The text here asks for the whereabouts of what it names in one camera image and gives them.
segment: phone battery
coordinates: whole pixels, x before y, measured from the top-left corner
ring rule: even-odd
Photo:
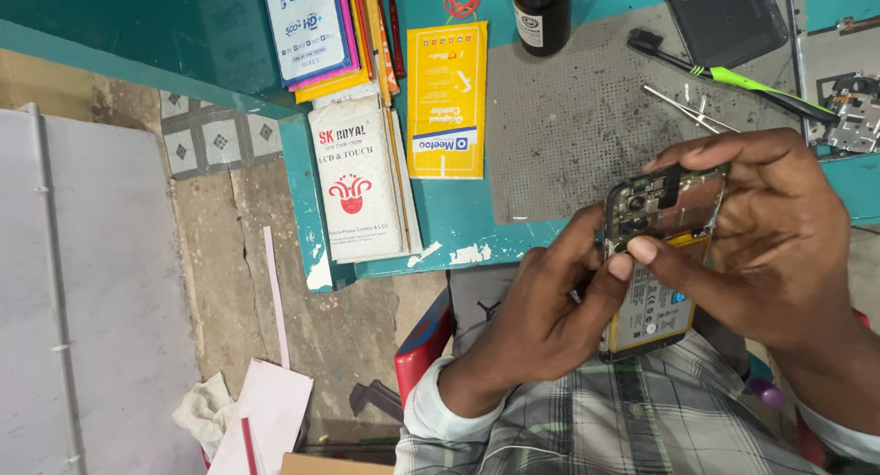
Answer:
[[[666,0],[694,64],[733,68],[785,45],[775,0]]]
[[[710,237],[690,234],[670,240],[701,263]],[[636,263],[627,298],[602,335],[599,356],[616,361],[679,341],[691,329],[696,304],[660,283],[647,267]]]

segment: green screwdriver handle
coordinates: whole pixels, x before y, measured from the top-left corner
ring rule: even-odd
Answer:
[[[841,121],[841,118],[838,115],[820,105],[808,102],[807,100],[795,97],[794,95],[786,94],[785,92],[780,92],[776,88],[768,87],[754,79],[741,76],[726,68],[704,68],[702,66],[694,66],[691,73],[697,76],[708,77],[715,81],[720,81],[721,83],[727,83],[728,85],[733,85],[735,87],[745,88],[754,94],[758,94],[765,99],[774,102],[776,105],[789,112],[800,117],[806,117],[812,121],[831,125],[836,125]]]

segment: teal table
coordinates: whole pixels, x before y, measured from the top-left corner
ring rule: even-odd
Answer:
[[[663,0],[573,0],[576,24]],[[827,19],[851,12],[852,0],[818,3]],[[397,0],[401,29],[444,25],[441,0]],[[870,4],[880,6],[880,1]],[[517,42],[511,0],[482,0],[477,18],[489,21],[489,45]],[[328,261],[317,165],[304,113],[281,88],[265,0],[0,0],[0,47],[214,102],[279,120],[308,287],[333,291],[358,278],[468,265],[516,262],[546,246],[566,220],[498,226],[489,179],[413,181],[423,255],[354,265]],[[406,121],[407,80],[395,100]],[[823,164],[854,224],[880,222],[880,154]],[[492,174],[490,166],[487,175]]]
[[[640,9],[664,0],[573,0],[572,19],[589,22]],[[444,25],[449,15],[440,0],[397,0],[401,30]],[[489,21],[489,46],[518,42],[511,0],[483,0],[477,18]],[[404,50],[406,37],[402,37]],[[407,80],[395,99],[401,119],[406,120]],[[565,227],[567,220],[542,221],[499,226],[494,222],[490,199],[490,180],[438,181],[413,180],[412,191],[422,229],[423,255],[334,265],[326,262],[327,238],[321,223],[321,202],[316,194],[317,168],[310,152],[310,141],[297,121],[299,139],[284,140],[284,157],[291,181],[294,212],[297,216],[300,246],[309,288],[329,291],[353,279],[440,271],[471,265],[516,262],[528,249],[547,246]],[[854,224],[880,222],[880,209],[874,196],[864,193],[864,184],[880,184],[880,155],[836,160],[823,164],[834,188],[847,203]],[[486,167],[491,175],[491,167]]]

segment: concrete floor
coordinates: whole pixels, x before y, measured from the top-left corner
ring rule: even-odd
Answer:
[[[29,101],[47,115],[161,137],[157,90],[0,50],[0,108]],[[280,361],[262,240],[262,228],[271,226],[291,366],[315,379],[309,441],[324,435],[330,442],[397,436],[399,426],[371,406],[355,419],[348,394],[355,383],[373,379],[396,389],[391,357],[446,287],[445,275],[363,280],[335,293],[309,293],[283,160],[169,180],[169,194],[202,375],[222,371],[237,397],[250,357]],[[852,303],[877,330],[880,235],[852,232],[850,270]],[[760,345],[751,343],[750,349],[765,355]],[[776,432],[791,435],[790,411],[761,416]]]

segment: shirt sleeve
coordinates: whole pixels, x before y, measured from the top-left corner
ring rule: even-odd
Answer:
[[[832,451],[845,458],[880,464],[880,436],[872,436],[834,423],[797,402],[803,421]]]
[[[502,401],[491,413],[475,419],[459,417],[440,398],[437,378],[455,358],[437,359],[407,398],[404,427],[397,444],[394,475],[477,473],[492,425],[504,409]]]

